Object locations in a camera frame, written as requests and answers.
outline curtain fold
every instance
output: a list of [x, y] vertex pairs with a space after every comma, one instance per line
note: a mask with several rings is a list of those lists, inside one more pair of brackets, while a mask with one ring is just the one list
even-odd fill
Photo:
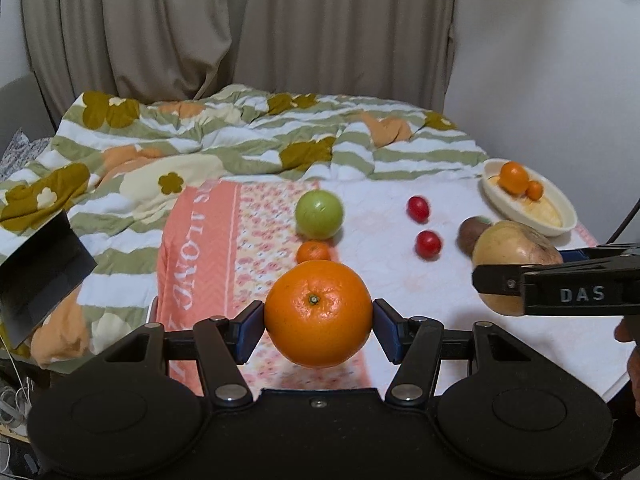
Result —
[[231, 82], [442, 110], [454, 0], [22, 0], [58, 122], [89, 89], [142, 102]]

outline small orange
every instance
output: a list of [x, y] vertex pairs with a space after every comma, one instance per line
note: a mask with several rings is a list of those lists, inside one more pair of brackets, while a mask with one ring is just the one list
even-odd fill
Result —
[[540, 200], [545, 192], [545, 187], [537, 180], [531, 180], [527, 186], [527, 196], [532, 200]]
[[274, 346], [308, 368], [336, 366], [366, 343], [373, 306], [366, 285], [337, 262], [303, 262], [283, 274], [264, 301], [264, 326]]
[[529, 173], [517, 162], [507, 162], [500, 169], [500, 187], [512, 195], [521, 195], [529, 185]]
[[308, 262], [309, 260], [330, 260], [331, 252], [329, 245], [317, 240], [311, 240], [304, 242], [298, 248], [296, 253], [296, 261], [301, 264], [302, 262]]

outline striped blanket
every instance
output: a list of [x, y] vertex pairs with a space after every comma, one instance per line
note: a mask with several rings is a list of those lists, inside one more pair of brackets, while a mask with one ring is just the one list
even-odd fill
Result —
[[[363, 113], [405, 121], [410, 138], [376, 148]], [[86, 92], [49, 147], [0, 184], [0, 262], [61, 209], [97, 262], [18, 353], [42, 366], [77, 363], [144, 323], [162, 229], [186, 187], [474, 177], [485, 159], [447, 118], [388, 100], [231, 85], [203, 100], [143, 105]]]

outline red tomato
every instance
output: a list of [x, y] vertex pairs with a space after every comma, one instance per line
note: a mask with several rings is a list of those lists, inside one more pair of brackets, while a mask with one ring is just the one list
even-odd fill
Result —
[[415, 239], [415, 252], [425, 260], [431, 260], [440, 254], [442, 240], [433, 231], [422, 231]]
[[412, 196], [406, 203], [407, 214], [419, 224], [424, 224], [429, 219], [429, 202], [424, 197]]

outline bowl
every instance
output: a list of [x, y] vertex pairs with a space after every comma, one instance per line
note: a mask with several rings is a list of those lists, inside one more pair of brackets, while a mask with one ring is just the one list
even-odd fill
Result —
[[532, 215], [533, 207], [539, 203], [524, 198], [514, 198], [500, 186], [497, 185], [497, 176], [500, 174], [502, 166], [508, 162], [503, 158], [490, 158], [484, 163], [482, 170], [482, 189], [487, 198], [494, 206], [507, 218], [528, 225], [540, 234], [553, 237], [562, 235], [574, 229], [578, 223], [578, 215], [571, 201], [553, 182], [540, 175], [531, 168], [524, 167], [529, 173], [531, 180], [538, 180], [545, 187], [545, 193], [540, 201], [542, 206], [553, 206], [559, 216], [560, 225], [554, 225], [540, 215]]

